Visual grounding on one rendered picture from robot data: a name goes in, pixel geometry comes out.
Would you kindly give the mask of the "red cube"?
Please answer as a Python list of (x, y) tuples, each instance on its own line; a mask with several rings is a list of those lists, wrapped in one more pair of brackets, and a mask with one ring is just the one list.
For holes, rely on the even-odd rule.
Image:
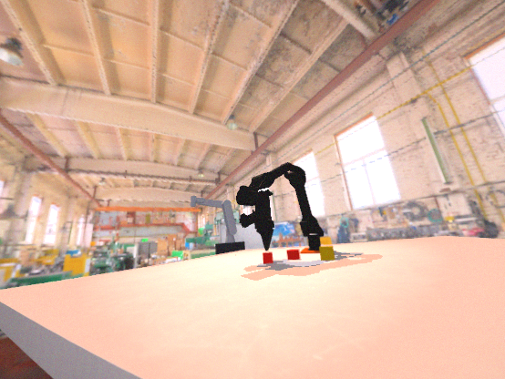
[(288, 260), (301, 259), (300, 250), (290, 250), (287, 251)]
[(271, 263), (273, 262), (273, 253), (267, 252), (263, 253), (263, 263)]

